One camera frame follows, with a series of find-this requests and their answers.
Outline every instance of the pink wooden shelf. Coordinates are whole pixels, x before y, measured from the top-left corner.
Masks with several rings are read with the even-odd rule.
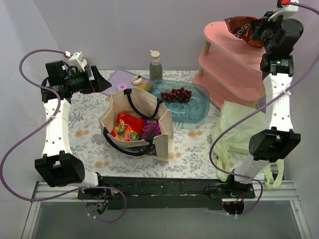
[[[210,49],[208,55],[201,53],[198,61],[205,72],[213,76],[235,96],[246,101],[262,98],[260,95],[263,88],[261,72],[255,74],[224,51],[217,49]]]
[[[264,48],[248,45],[244,40],[238,39],[228,31],[227,25],[223,21],[208,24],[204,33],[207,41],[227,52],[242,66],[255,73],[260,72],[261,58],[265,53]]]
[[[197,74],[194,83],[205,87],[209,91],[210,101],[219,108],[221,108],[224,101],[235,102],[244,106],[249,106],[250,104],[250,101],[245,101],[229,92],[207,72],[204,72],[203,76]]]

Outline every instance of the soap dispenser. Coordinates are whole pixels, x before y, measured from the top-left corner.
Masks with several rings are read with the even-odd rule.
[[[152,62],[150,63],[150,79],[161,80],[163,79],[163,67],[160,63],[160,53],[158,51],[152,51]]]

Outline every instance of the snack bag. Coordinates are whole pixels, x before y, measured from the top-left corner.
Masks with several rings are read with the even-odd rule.
[[[254,21],[258,20],[252,16],[235,16],[226,18],[225,22],[228,27],[230,33],[239,39],[243,39],[249,45],[256,47],[263,47],[263,43],[261,41],[256,41],[251,39],[254,31],[256,30],[256,26]]]
[[[143,128],[143,119],[136,118],[129,114],[118,114],[117,124],[111,135],[121,141],[140,140]]]
[[[143,120],[143,129],[141,139],[161,135],[160,125],[157,120]]]

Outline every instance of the red snack bag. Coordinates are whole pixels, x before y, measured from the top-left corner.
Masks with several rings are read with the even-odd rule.
[[[111,132],[111,136],[121,141],[140,140],[143,128],[143,120],[129,114],[118,114],[117,124]]]
[[[255,31],[254,21],[256,20],[258,19],[252,16],[235,16],[226,18],[225,22],[229,32],[234,36],[243,39],[249,45],[263,47],[264,45],[261,41],[251,39]]]

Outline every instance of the shelf leg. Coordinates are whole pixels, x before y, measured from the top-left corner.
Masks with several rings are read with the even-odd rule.
[[[205,48],[204,48],[204,55],[208,55],[209,48],[210,48],[210,42],[206,41]]]
[[[199,76],[203,76],[203,75],[204,75],[204,70],[203,70],[203,68],[200,68],[200,69],[199,69],[198,75],[199,75]]]

